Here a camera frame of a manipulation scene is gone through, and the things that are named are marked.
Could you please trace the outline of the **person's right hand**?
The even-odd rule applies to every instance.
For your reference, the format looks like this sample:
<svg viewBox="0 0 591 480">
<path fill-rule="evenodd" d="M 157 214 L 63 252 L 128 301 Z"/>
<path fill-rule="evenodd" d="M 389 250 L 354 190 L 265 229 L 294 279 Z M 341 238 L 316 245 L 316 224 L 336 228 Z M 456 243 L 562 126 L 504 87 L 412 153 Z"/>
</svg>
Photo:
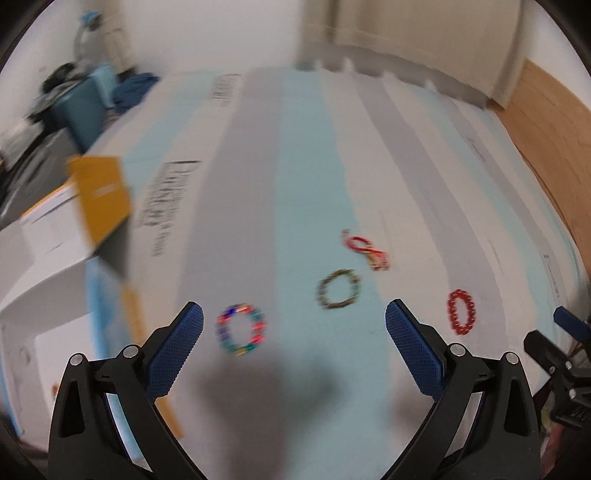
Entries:
<svg viewBox="0 0 591 480">
<path fill-rule="evenodd" d="M 542 455 L 542 479 L 590 478 L 590 423 L 580 430 L 556 424 Z"/>
</svg>

